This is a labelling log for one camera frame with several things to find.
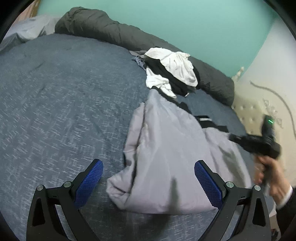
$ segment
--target white wall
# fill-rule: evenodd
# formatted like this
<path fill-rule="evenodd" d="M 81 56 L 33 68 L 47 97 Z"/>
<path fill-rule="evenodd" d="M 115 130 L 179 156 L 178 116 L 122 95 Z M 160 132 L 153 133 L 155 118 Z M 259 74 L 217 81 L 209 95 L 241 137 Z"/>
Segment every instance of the white wall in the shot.
<path fill-rule="evenodd" d="M 278 17 L 256 58 L 240 78 L 275 90 L 296 110 L 296 41 Z"/>

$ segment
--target tufted headboard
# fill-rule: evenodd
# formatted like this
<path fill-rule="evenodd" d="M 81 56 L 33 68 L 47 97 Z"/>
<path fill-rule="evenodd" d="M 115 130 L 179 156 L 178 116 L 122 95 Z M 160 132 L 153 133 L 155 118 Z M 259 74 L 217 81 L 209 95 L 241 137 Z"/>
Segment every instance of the tufted headboard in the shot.
<path fill-rule="evenodd" d="M 248 134 L 261 135 L 263 115 L 275 120 L 275 139 L 281 147 L 279 162 L 286 178 L 296 185 L 296 130 L 293 116 L 296 116 L 291 104 L 275 90 L 259 86 L 252 81 L 234 80 L 235 98 L 232 109 L 236 112 Z"/>

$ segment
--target white fabric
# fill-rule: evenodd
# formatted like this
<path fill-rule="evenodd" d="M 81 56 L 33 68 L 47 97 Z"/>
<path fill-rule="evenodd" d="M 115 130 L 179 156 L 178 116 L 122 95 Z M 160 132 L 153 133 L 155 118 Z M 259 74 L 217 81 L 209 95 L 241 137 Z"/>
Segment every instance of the white fabric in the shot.
<path fill-rule="evenodd" d="M 292 193 L 293 193 L 293 188 L 292 188 L 292 186 L 290 186 L 289 191 L 287 192 L 287 194 L 285 195 L 285 197 L 283 198 L 283 200 L 281 201 L 281 203 L 276 206 L 276 209 L 277 210 L 281 209 L 283 206 L 285 206 L 287 204 L 287 202 L 289 201 L 290 197 L 292 196 Z"/>
<path fill-rule="evenodd" d="M 159 59 L 168 72 L 186 85 L 192 87 L 197 86 L 198 82 L 193 72 L 193 65 L 188 60 L 190 54 L 172 52 L 163 48 L 151 48 L 145 55 L 150 58 Z"/>
<path fill-rule="evenodd" d="M 60 17 L 52 17 L 48 15 L 39 15 L 33 18 L 27 18 L 10 27 L 5 38 L 17 33 L 25 42 L 35 39 L 39 36 L 54 33 L 54 27 Z"/>
<path fill-rule="evenodd" d="M 151 89 L 153 86 L 162 90 L 163 93 L 172 98 L 177 98 L 177 96 L 172 92 L 172 87 L 169 84 L 169 80 L 167 78 L 162 77 L 159 74 L 154 74 L 152 70 L 147 67 L 146 68 L 146 86 Z"/>

